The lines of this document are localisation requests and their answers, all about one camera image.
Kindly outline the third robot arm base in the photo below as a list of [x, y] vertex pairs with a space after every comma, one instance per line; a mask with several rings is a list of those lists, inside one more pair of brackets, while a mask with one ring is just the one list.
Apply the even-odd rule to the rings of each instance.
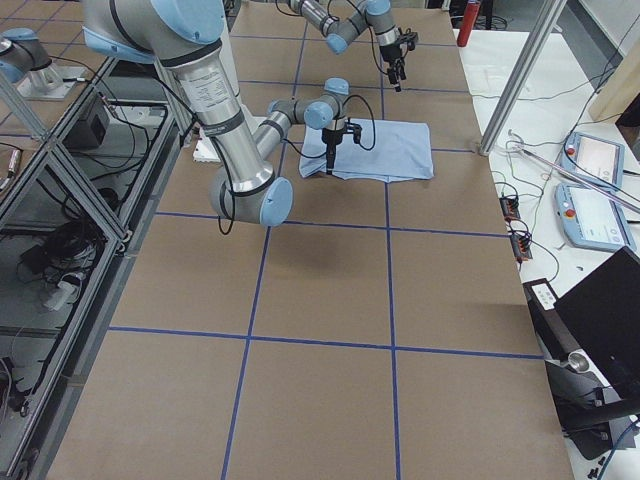
[[36, 32], [19, 27], [1, 33], [1, 73], [27, 99], [61, 101], [74, 80], [65, 82]]

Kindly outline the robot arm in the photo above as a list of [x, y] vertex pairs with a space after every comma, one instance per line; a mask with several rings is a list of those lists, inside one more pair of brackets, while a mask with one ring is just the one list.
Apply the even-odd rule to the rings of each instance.
[[284, 15], [304, 18], [325, 39], [329, 49], [336, 55], [344, 53], [363, 33], [368, 32], [374, 64], [387, 78], [396, 92], [402, 90], [402, 82], [407, 79], [406, 56], [419, 43], [416, 31], [400, 28], [394, 19], [390, 1], [347, 1], [353, 9], [345, 18], [333, 15], [331, 2], [323, 6], [319, 1], [284, 1], [288, 12], [276, 8]]
[[266, 227], [282, 224], [292, 208], [293, 187], [277, 176], [268, 157], [296, 124], [321, 130], [343, 121], [348, 82], [330, 78], [316, 99], [276, 101], [252, 130], [221, 59], [221, 2], [86, 1], [83, 14], [91, 49], [131, 62], [159, 62], [176, 77], [222, 163], [209, 193], [216, 213]]

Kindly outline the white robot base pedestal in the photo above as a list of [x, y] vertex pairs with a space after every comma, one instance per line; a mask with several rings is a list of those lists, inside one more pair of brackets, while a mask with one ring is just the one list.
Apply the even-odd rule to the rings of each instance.
[[[223, 121], [232, 119], [239, 111], [243, 113], [246, 125], [250, 132], [254, 134], [260, 122], [264, 120], [264, 117], [255, 116], [249, 107], [244, 103], [241, 95], [239, 81], [237, 77], [236, 65], [233, 57], [232, 45], [229, 35], [229, 28], [227, 25], [223, 27], [220, 40], [222, 42], [219, 50], [219, 63], [220, 70], [224, 72], [226, 80], [229, 84], [229, 92], [235, 98], [237, 108], [231, 113], [224, 111], [222, 113], [215, 113], [214, 119], [207, 119], [207, 125], [221, 124]], [[199, 129], [199, 139], [197, 141], [195, 150], [193, 152], [193, 160], [199, 163], [219, 163], [220, 158], [215, 150], [212, 141], [209, 139], [208, 134], [205, 132], [204, 127]]]

